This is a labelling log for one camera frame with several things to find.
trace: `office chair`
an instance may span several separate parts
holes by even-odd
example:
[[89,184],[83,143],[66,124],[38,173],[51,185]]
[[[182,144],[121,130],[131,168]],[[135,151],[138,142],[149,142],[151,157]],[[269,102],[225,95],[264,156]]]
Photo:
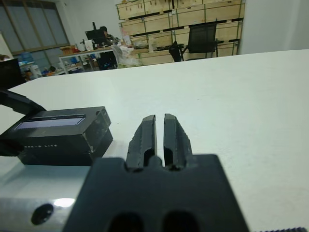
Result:
[[172,55],[174,62],[180,62],[181,60],[184,61],[183,59],[183,44],[177,44],[175,41],[172,46],[169,47],[169,53]]
[[169,52],[173,56],[175,62],[179,62],[183,59],[183,54],[188,49],[189,53],[205,53],[205,58],[207,58],[207,53],[211,52],[211,57],[213,52],[216,51],[218,57],[218,40],[216,40],[216,29],[217,24],[205,24],[190,27],[189,42],[188,46],[183,50],[183,44],[177,44],[175,41],[170,47]]

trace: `black device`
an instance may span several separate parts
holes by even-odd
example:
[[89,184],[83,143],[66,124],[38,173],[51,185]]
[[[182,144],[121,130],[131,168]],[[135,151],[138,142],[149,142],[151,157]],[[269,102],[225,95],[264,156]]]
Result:
[[126,161],[94,163],[63,232],[249,232],[218,156],[193,156],[175,116],[164,119],[165,167],[156,145],[152,115],[136,130]]
[[18,59],[0,62],[0,88],[9,89],[25,82],[18,65]]
[[90,31],[85,31],[87,39],[93,40],[95,44],[98,44],[100,47],[102,47],[103,43],[105,45],[110,45],[110,42],[106,39],[104,32],[102,30],[90,30]]
[[23,164],[90,166],[113,140],[104,106],[46,111],[7,90],[0,91],[0,103],[25,114],[0,136],[0,154]]

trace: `desk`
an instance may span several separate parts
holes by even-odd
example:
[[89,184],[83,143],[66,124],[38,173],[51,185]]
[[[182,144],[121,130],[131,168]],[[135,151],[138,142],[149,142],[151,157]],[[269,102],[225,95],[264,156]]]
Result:
[[[143,117],[177,116],[194,154],[218,154],[252,231],[309,228],[309,50],[260,53],[39,78],[13,91],[47,110],[106,106],[126,157]],[[0,132],[22,115],[0,107]],[[75,198],[88,167],[0,157],[0,198]]]
[[69,55],[61,55],[61,56],[59,56],[59,60],[62,63],[62,66],[64,68],[64,72],[66,74],[69,74],[69,71],[67,70],[65,64],[63,63],[63,59],[71,58],[71,57],[77,57],[79,59],[80,63],[82,64],[82,68],[84,69],[81,56],[89,56],[91,54],[98,54],[98,53],[105,53],[105,52],[112,52],[112,49],[110,47],[106,47],[106,48],[98,48],[97,50],[93,50],[93,51],[85,51],[85,52],[78,52],[78,53],[73,53],[73,54],[69,54]]

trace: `screw hole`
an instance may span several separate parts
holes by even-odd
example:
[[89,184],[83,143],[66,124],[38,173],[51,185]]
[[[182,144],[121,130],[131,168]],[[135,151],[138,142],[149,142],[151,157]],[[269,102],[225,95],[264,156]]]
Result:
[[41,225],[45,223],[53,214],[54,207],[51,204],[44,204],[34,210],[31,218],[33,225]]

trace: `plastic bag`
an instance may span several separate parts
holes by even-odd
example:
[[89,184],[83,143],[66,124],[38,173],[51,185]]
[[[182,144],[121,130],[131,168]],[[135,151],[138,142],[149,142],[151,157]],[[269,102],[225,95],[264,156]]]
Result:
[[114,46],[114,45],[112,46],[112,51],[114,52],[114,55],[116,57],[119,69],[129,68],[129,67],[138,67],[138,66],[143,65],[141,60],[128,57],[131,51],[133,50],[134,50],[133,48],[127,48],[125,46],[121,46],[121,47]]

